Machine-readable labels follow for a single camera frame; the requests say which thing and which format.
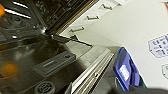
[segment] dishwasher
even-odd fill
[[[114,54],[56,35],[93,0],[0,0],[0,94],[88,94]]]

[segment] white wall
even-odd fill
[[[155,58],[148,49],[149,40],[168,34],[168,12],[160,2],[129,0],[78,32],[78,38],[96,45],[126,47],[147,86],[168,90],[168,79],[161,69],[168,64],[168,57]]]

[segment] cabinet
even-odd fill
[[[75,21],[70,23],[60,35],[70,38],[76,35],[76,32],[82,32],[87,26],[101,19],[101,16],[105,13],[112,11],[118,4],[119,3],[114,0],[98,0],[96,4],[88,5],[85,7],[86,11]]]

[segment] white surface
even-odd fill
[[[129,0],[78,32],[78,38],[96,45],[126,47],[146,85],[168,90],[168,80],[162,75],[168,57],[156,58],[148,46],[148,41],[168,34],[168,13],[160,2]]]

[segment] dishwasher tablet box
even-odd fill
[[[124,47],[120,48],[117,54],[113,70],[124,91],[129,90],[129,85],[139,86],[140,75],[138,69]]]

